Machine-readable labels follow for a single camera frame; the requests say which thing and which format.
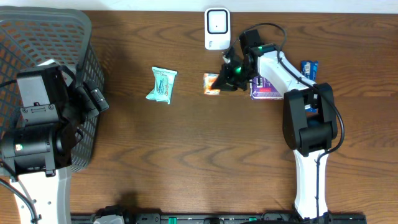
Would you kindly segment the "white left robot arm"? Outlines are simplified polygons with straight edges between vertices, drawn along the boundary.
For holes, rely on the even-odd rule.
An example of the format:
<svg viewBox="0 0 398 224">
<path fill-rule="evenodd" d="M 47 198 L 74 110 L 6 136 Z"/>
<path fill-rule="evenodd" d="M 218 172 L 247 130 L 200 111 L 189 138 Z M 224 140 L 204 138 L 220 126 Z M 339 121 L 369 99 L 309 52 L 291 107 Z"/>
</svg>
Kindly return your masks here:
<svg viewBox="0 0 398 224">
<path fill-rule="evenodd" d="M 55 60 L 21 70 L 14 83 L 22 106 L 1 139 L 1 160 L 16 197 L 21 223 L 71 223 L 72 149 L 79 128 L 109 109 L 99 86 L 79 81 Z"/>
</svg>

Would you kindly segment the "green wet wipes pack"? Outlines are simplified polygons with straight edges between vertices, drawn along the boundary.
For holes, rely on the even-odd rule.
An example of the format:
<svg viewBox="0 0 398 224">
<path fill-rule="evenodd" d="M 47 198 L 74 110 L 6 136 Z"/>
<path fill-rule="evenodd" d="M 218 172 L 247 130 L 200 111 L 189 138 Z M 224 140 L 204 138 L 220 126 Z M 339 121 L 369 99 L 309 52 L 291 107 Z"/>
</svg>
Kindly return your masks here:
<svg viewBox="0 0 398 224">
<path fill-rule="evenodd" d="M 155 77 L 154 89 L 146 96 L 148 100 L 171 103 L 172 90 L 178 72 L 164 68 L 152 67 Z"/>
</svg>

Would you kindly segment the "orange tissue pack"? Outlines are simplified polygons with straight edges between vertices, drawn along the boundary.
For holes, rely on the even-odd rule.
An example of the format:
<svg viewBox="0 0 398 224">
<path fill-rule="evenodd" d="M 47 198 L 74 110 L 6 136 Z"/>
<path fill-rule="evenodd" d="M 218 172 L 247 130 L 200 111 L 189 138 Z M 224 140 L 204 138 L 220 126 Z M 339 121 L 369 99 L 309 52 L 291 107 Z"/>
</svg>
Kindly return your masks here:
<svg viewBox="0 0 398 224">
<path fill-rule="evenodd" d="M 205 73 L 203 76 L 203 88 L 205 95 L 219 95 L 220 90 L 212 89 L 212 84 L 218 78 L 218 74 L 215 73 Z"/>
</svg>

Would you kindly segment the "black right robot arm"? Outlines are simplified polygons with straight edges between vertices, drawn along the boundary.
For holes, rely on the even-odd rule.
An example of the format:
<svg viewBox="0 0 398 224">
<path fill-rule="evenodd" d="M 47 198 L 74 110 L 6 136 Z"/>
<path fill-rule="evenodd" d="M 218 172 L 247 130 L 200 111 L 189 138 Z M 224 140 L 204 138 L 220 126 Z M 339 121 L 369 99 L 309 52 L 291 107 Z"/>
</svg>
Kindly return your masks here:
<svg viewBox="0 0 398 224">
<path fill-rule="evenodd" d="M 233 48 L 223 55 L 213 89 L 246 90 L 260 76 L 283 96 L 282 132 L 293 151 L 297 175 L 294 209 L 303 222 L 326 223 L 325 171 L 332 145 L 344 135 L 341 115 L 327 83 L 316 84 L 298 71 L 285 57 L 282 46 L 265 44 L 256 29 L 245 30 L 238 38 L 243 56 Z"/>
</svg>

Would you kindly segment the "red purple pad pack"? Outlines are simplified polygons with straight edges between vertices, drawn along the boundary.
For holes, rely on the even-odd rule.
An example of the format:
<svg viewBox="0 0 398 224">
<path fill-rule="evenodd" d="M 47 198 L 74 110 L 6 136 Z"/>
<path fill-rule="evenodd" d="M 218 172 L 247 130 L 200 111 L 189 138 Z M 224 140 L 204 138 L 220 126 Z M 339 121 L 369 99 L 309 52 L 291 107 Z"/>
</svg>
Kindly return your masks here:
<svg viewBox="0 0 398 224">
<path fill-rule="evenodd" d="M 250 96 L 252 100 L 282 100 L 283 96 L 274 88 L 269 80 L 258 75 L 250 80 Z"/>
</svg>

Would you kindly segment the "blue Oreo cookie pack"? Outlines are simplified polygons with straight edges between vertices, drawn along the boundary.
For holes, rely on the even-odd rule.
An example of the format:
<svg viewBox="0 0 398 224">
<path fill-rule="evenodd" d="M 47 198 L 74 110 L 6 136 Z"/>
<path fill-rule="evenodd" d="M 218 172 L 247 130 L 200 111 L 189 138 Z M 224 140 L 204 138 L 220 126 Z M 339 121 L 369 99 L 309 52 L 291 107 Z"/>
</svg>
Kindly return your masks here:
<svg viewBox="0 0 398 224">
<path fill-rule="evenodd" d="M 301 74 L 311 81 L 315 81 L 318 72 L 318 60 L 302 60 L 300 63 Z"/>
</svg>

